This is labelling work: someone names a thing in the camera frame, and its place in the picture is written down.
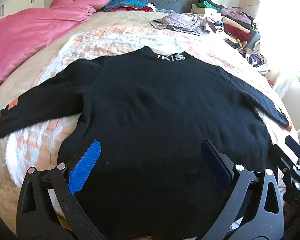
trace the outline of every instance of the bed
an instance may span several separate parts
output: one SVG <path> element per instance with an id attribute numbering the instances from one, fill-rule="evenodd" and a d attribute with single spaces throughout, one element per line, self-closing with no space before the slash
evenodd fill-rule
<path id="1" fill-rule="evenodd" d="M 274 102 L 277 109 L 282 109 L 289 116 L 283 102 L 268 85 L 267 80 L 226 44 L 221 36 L 215 34 L 201 37 L 170 30 L 157 30 L 150 25 L 151 20 L 160 19 L 165 15 L 167 14 L 160 12 L 129 11 L 95 13 L 88 22 L 37 52 L 10 74 L 0 86 L 0 109 L 78 58 L 93 59 L 104 55 L 120 55 L 143 46 L 150 46 L 158 54 L 170 55 L 186 51 L 204 62 L 221 66 L 264 93 Z M 288 131 L 261 112 L 259 115 L 266 124 L 272 143 L 278 143 L 286 149 L 287 155 L 296 163 L 297 157 L 285 147 L 284 143 L 287 135 L 298 141 L 294 127 Z M 39 170 L 54 168 L 60 144 L 75 129 L 77 120 L 78 115 L 51 120 L 0 139 L 0 181 L 12 181 L 20 187 L 29 167 L 35 166 Z M 279 187 L 283 194 L 282 184 L 280 174 Z M 12 204 L 0 214 L 6 223 L 11 220 L 5 218 L 9 215 L 6 212 L 16 208 L 15 198 L 18 190 L 13 190 L 15 197 L 9 202 Z M 53 194 L 51 198 L 55 209 L 62 215 Z M 13 219 L 8 223 L 13 232 L 15 232 L 14 223 Z"/>

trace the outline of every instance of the metal screw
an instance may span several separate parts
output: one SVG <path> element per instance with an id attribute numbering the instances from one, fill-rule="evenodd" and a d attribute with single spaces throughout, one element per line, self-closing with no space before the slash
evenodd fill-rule
<path id="1" fill-rule="evenodd" d="M 64 163 L 59 163 L 57 166 L 58 170 L 63 170 L 66 167 L 66 165 Z"/>
<path id="2" fill-rule="evenodd" d="M 266 174 L 272 175 L 272 174 L 273 174 L 273 171 L 272 171 L 271 169 L 266 169 Z"/>
<path id="3" fill-rule="evenodd" d="M 241 165 L 241 164 L 237 164 L 235 166 L 235 168 L 238 170 L 238 171 L 243 171 L 244 170 L 244 167 Z"/>
<path id="4" fill-rule="evenodd" d="M 30 167 L 30 168 L 28 169 L 28 173 L 29 173 L 29 174 L 34 173 L 34 171 L 35 171 L 34 167 Z"/>

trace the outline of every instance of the curtain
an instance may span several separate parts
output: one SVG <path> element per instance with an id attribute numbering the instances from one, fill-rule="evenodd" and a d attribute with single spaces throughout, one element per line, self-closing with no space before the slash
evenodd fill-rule
<path id="1" fill-rule="evenodd" d="M 273 89 L 283 98 L 300 72 L 300 0 L 260 0 L 255 22 L 260 53 L 277 73 Z"/>

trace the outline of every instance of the clothes pile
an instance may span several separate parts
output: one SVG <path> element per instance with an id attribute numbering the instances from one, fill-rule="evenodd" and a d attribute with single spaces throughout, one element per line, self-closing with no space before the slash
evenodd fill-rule
<path id="1" fill-rule="evenodd" d="M 211 17 L 194 13 L 175 13 L 159 20 L 152 20 L 151 25 L 159 30 L 170 29 L 177 32 L 196 35 L 218 33 L 223 31 L 223 24 L 217 23 Z"/>
<path id="2" fill-rule="evenodd" d="M 253 18 L 243 12 L 235 12 L 211 0 L 199 0 L 192 6 L 192 13 L 212 15 L 214 20 L 223 22 L 224 38 L 234 49 L 244 48 L 251 39 L 251 27 L 256 27 Z"/>
<path id="3" fill-rule="evenodd" d="M 250 65 L 256 67 L 261 75 L 266 76 L 266 74 L 270 71 L 267 59 L 262 54 L 249 48 L 238 48 L 238 52 L 249 62 Z"/>
<path id="4" fill-rule="evenodd" d="M 102 11 L 116 12 L 116 11 L 145 11 L 154 12 L 155 6 L 148 3 L 148 0 L 111 0 L 102 9 Z"/>
<path id="5" fill-rule="evenodd" d="M 246 13 L 235 12 L 226 8 L 221 9 L 220 12 L 223 16 L 226 42 L 235 49 L 244 48 L 251 39 L 250 30 L 253 25 L 253 18 Z"/>

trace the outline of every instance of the purple clothing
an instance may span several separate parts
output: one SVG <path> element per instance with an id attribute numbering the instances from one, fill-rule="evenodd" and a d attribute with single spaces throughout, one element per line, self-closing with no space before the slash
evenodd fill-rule
<path id="1" fill-rule="evenodd" d="M 170 29 L 177 32 L 205 35 L 218 32 L 212 20 L 205 19 L 198 14 L 174 13 L 160 20 L 152 20 L 151 25 L 159 30 Z"/>
<path id="2" fill-rule="evenodd" d="M 251 20 L 249 19 L 249 17 L 242 12 L 235 12 L 234 10 L 229 9 L 221 9 L 220 12 L 223 16 L 230 16 L 231 18 L 241 21 L 243 23 L 251 24 Z"/>
<path id="3" fill-rule="evenodd" d="M 260 64 L 260 63 L 261 63 L 261 59 L 260 59 L 260 56 L 258 54 L 252 54 L 249 57 L 249 64 L 257 65 L 257 64 Z"/>

